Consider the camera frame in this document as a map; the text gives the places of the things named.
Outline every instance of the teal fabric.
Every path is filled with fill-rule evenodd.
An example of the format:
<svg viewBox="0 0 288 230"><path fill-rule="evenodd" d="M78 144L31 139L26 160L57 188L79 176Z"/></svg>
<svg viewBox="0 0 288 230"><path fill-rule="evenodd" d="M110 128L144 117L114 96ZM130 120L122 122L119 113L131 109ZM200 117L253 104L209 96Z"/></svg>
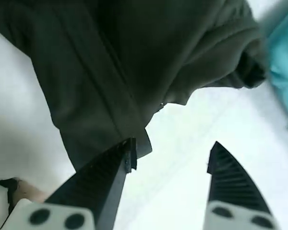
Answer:
<svg viewBox="0 0 288 230"><path fill-rule="evenodd" d="M288 110L288 16L270 37L272 84Z"/></svg>

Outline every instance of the jacket sleeve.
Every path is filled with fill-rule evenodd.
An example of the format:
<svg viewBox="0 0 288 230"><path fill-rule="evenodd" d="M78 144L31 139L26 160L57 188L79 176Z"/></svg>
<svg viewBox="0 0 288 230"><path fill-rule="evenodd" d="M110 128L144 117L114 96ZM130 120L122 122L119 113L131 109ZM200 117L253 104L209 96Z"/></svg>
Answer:
<svg viewBox="0 0 288 230"><path fill-rule="evenodd" d="M166 102L186 104L202 87L253 88L268 70L264 36L244 0L223 7L185 60L166 95Z"/></svg>

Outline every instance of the black dot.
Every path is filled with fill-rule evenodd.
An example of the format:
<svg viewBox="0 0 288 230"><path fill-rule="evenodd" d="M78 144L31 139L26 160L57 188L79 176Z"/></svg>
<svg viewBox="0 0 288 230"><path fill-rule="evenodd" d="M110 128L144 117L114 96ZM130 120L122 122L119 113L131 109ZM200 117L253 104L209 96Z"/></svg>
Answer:
<svg viewBox="0 0 288 230"><path fill-rule="evenodd" d="M84 224L84 216L82 214L73 214L69 216L65 221L65 227L67 229L78 229Z"/></svg>
<svg viewBox="0 0 288 230"><path fill-rule="evenodd" d="M32 213L30 217L30 223L32 225L43 224L48 220L49 216L50 216L50 211L48 209L45 209L45 208L39 209L35 211L34 213Z"/></svg>
<svg viewBox="0 0 288 230"><path fill-rule="evenodd" d="M217 214L222 217L226 218L233 218L234 216L232 215L231 211L224 207L216 207L215 209L212 210L214 214Z"/></svg>
<svg viewBox="0 0 288 230"><path fill-rule="evenodd" d="M252 223L267 229L274 229L274 226L271 223L271 221L265 217L255 216L252 218Z"/></svg>

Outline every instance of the dark green jacket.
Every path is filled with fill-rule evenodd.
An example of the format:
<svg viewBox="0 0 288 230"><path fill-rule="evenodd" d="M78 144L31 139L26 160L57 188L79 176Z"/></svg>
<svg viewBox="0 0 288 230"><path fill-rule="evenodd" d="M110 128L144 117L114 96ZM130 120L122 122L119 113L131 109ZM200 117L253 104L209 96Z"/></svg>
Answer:
<svg viewBox="0 0 288 230"><path fill-rule="evenodd" d="M0 0L0 33L31 58L76 169L131 136L151 152L161 104L265 78L243 0Z"/></svg>

